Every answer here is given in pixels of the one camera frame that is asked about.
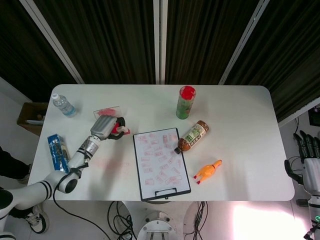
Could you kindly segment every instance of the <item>black bottle cap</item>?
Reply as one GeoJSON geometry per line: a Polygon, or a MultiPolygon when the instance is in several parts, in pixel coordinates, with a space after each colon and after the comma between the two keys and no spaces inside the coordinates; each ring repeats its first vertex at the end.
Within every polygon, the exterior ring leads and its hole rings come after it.
{"type": "Polygon", "coordinates": [[[175,152],[176,154],[180,154],[180,153],[181,153],[181,149],[178,148],[178,147],[176,147],[176,148],[174,149],[174,152],[175,152]]]}

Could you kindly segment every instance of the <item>robotic arm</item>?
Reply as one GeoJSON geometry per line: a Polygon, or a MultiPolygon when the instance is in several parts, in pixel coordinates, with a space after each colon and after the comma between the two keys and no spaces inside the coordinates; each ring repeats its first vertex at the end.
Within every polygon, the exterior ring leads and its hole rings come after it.
{"type": "Polygon", "coordinates": [[[55,170],[44,180],[35,184],[12,190],[0,190],[0,239],[15,240],[16,238],[9,232],[3,232],[7,216],[11,209],[25,210],[34,205],[49,199],[55,189],[68,194],[77,186],[78,179],[81,178],[83,168],[88,167],[88,162],[93,157],[100,146],[100,142],[105,139],[120,139],[124,132],[118,135],[111,134],[116,123],[125,126],[122,117],[102,115],[91,128],[91,135],[83,142],[73,155],[68,165],[70,172],[55,170]]]}
{"type": "Polygon", "coordinates": [[[301,158],[302,176],[293,172],[288,160],[284,161],[284,167],[288,176],[303,185],[305,191],[311,195],[308,206],[312,228],[304,238],[312,240],[311,235],[314,233],[315,240],[320,240],[320,140],[303,131],[300,131],[300,135],[302,138],[296,133],[293,134],[301,158]]]}

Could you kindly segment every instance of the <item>cardboard box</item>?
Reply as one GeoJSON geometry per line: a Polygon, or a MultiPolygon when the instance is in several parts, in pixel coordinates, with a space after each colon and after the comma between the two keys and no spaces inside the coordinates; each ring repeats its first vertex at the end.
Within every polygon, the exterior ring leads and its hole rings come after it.
{"type": "Polygon", "coordinates": [[[16,124],[28,130],[29,132],[40,136],[42,126],[41,125],[32,125],[26,123],[26,120],[38,120],[37,115],[42,116],[46,115],[48,108],[47,102],[25,102],[22,106],[20,115],[16,121],[16,124]]]}

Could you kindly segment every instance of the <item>clipboard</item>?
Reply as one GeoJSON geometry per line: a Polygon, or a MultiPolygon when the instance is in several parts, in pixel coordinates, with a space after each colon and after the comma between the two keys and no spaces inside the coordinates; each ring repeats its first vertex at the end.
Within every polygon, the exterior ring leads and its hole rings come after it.
{"type": "Polygon", "coordinates": [[[191,192],[183,154],[176,154],[177,128],[133,135],[140,198],[146,202],[191,192]]]}

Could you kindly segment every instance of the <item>green can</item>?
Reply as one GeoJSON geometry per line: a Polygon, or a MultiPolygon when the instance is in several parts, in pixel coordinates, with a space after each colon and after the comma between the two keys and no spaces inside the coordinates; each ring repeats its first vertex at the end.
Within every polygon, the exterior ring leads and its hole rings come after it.
{"type": "Polygon", "coordinates": [[[183,86],[179,91],[178,104],[176,106],[176,116],[179,119],[189,117],[192,104],[196,97],[196,90],[192,86],[183,86]]]}

